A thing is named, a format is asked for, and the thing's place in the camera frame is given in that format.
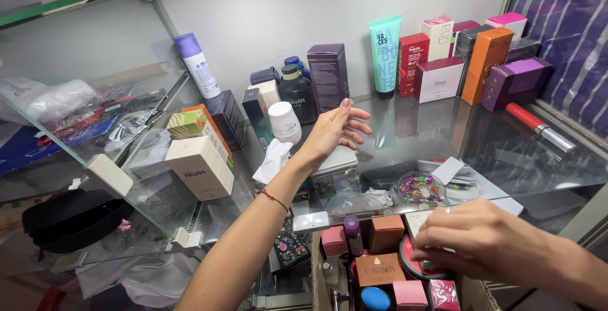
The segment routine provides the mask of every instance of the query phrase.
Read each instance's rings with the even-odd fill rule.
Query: small bottle
[[[344,234],[352,256],[363,255],[363,238],[361,237],[361,227],[358,220],[353,215],[344,218]]]
[[[288,58],[285,58],[285,60],[283,62],[285,63],[285,65],[295,64],[298,67],[298,69],[302,72],[302,77],[308,79],[310,82],[313,81],[313,77],[310,76],[310,71],[308,71],[308,69],[304,68],[304,63],[302,63],[300,61],[300,57],[298,57],[296,55],[293,57],[288,57]]]
[[[180,35],[173,39],[175,46],[184,59],[184,63],[192,74],[192,79],[202,93],[202,97],[214,98],[222,92],[218,82],[209,69],[207,58],[202,53],[201,46],[193,33]]]
[[[323,263],[325,284],[332,290],[345,295],[348,292],[348,276],[346,267],[340,263],[338,256],[330,256]]]
[[[283,83],[278,86],[281,101],[291,104],[300,125],[314,124],[319,116],[319,111],[317,111],[317,103],[314,100],[313,84],[302,77],[301,71],[295,64],[283,66],[281,72],[284,78]]]

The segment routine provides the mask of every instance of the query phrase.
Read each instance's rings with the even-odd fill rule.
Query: dark purple box
[[[307,57],[319,114],[336,109],[350,98],[344,44],[314,45]]]
[[[536,100],[552,70],[549,62],[538,57],[494,66],[483,89],[482,105],[496,111],[505,109],[511,102],[530,104]]]

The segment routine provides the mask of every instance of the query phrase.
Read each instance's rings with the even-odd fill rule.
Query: white tissue
[[[370,187],[366,193],[376,197],[378,202],[382,203],[384,206],[393,206],[393,199],[389,196],[389,192],[386,190],[375,190]]]
[[[270,180],[277,175],[289,160],[291,154],[289,150],[293,147],[292,143],[282,143],[273,139],[266,149],[266,158],[262,165],[254,173],[254,179],[262,184],[270,183]]]

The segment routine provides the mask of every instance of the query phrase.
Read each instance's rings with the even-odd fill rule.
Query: red string bracelet
[[[277,198],[274,198],[273,196],[269,195],[269,193],[268,193],[268,192],[266,192],[266,189],[258,190],[258,191],[256,191],[256,192],[257,192],[257,194],[258,194],[258,195],[260,195],[260,194],[264,194],[264,195],[268,196],[268,198],[270,198],[270,199],[272,199],[272,200],[274,200],[274,201],[277,201],[277,202],[278,202],[278,204],[281,204],[281,206],[283,206],[283,207],[285,208],[285,211],[286,211],[287,213],[289,213],[289,209],[288,209],[288,208],[287,208],[287,207],[286,207],[286,206],[283,204],[283,202],[281,202],[281,201],[280,201],[280,200],[278,200]]]

